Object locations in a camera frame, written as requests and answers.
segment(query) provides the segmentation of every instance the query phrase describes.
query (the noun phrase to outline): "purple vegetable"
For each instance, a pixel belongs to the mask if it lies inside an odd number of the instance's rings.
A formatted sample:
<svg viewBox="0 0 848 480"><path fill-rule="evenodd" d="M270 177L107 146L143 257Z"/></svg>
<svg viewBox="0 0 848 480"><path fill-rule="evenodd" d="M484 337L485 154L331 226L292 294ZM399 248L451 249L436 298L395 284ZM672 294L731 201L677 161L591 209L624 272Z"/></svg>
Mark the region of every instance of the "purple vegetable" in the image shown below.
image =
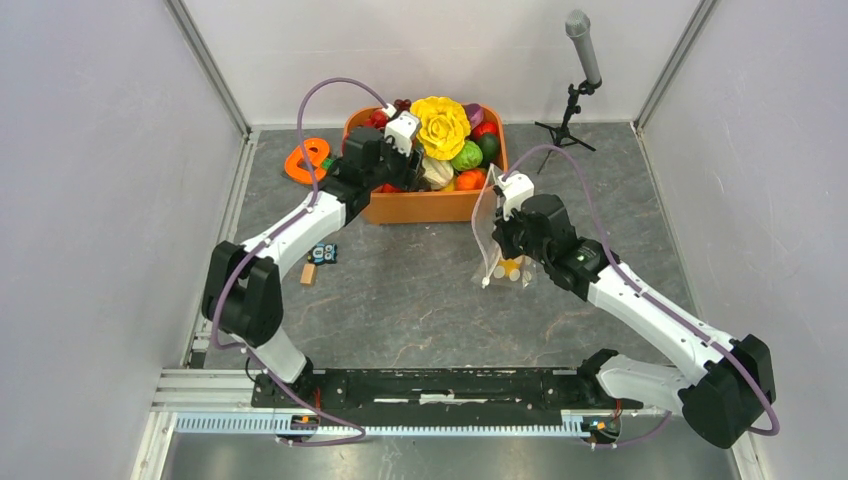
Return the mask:
<svg viewBox="0 0 848 480"><path fill-rule="evenodd" d="M468 105L463 105L462 108L465 109L465 116L468 117L468 123L471 124L471 129L477 127L483 123L483 107L476 103L469 103Z"/></svg>

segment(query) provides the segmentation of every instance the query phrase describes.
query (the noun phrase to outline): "yellow flower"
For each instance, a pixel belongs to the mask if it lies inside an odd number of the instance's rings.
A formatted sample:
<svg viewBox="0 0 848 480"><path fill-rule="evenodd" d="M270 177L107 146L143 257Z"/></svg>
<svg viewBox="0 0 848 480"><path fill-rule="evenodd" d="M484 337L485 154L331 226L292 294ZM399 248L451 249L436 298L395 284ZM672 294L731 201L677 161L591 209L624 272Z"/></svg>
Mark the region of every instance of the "yellow flower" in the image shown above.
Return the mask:
<svg viewBox="0 0 848 480"><path fill-rule="evenodd" d="M450 160L471 134L471 124L462 105L448 97L427 97L416 100L409 112L421 120L418 141L424 151L436 160Z"/></svg>

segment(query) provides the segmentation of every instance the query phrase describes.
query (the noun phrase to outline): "orange ring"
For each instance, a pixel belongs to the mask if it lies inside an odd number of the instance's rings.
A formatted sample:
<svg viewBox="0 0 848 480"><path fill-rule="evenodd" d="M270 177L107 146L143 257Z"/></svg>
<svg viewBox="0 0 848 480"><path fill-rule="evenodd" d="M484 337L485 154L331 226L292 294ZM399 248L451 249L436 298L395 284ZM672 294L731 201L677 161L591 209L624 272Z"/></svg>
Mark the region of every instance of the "orange ring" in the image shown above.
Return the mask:
<svg viewBox="0 0 848 480"><path fill-rule="evenodd" d="M327 175L327 171L321 168L321 164L330 156L330 144L323 138L307 138L303 143L306 144L306 149L309 151L309 162L315 167L315 177L318 181L321 181ZM303 152L298 145L286 158L284 166L286 175L292 177L292 180L297 183L309 185L312 183L312 179L309 178L309 170L303 168L302 163Z"/></svg>

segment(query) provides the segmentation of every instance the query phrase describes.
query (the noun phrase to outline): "microphone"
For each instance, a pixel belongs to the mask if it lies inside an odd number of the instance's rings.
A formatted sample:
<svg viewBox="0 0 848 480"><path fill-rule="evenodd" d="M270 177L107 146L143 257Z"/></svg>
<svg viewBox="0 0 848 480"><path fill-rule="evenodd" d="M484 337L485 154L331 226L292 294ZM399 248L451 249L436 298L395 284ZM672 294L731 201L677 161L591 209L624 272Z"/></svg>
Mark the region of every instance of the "microphone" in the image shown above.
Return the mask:
<svg viewBox="0 0 848 480"><path fill-rule="evenodd" d="M565 34L574 42L577 56L586 74L586 82L592 89L601 86L601 71L598 69L598 59L595 58L595 47L589 36L589 17L583 10L572 10L565 19Z"/></svg>

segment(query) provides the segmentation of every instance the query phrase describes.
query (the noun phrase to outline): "microphone head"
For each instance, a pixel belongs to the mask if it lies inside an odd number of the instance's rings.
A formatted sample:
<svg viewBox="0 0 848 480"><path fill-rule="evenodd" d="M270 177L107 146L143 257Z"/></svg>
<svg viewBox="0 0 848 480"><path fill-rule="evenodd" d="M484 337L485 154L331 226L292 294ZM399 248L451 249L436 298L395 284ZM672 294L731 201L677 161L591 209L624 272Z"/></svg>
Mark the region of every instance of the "microphone head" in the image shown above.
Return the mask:
<svg viewBox="0 0 848 480"><path fill-rule="evenodd" d="M565 19L565 34L571 38L579 37L589 31L592 24L583 10L572 10Z"/></svg>

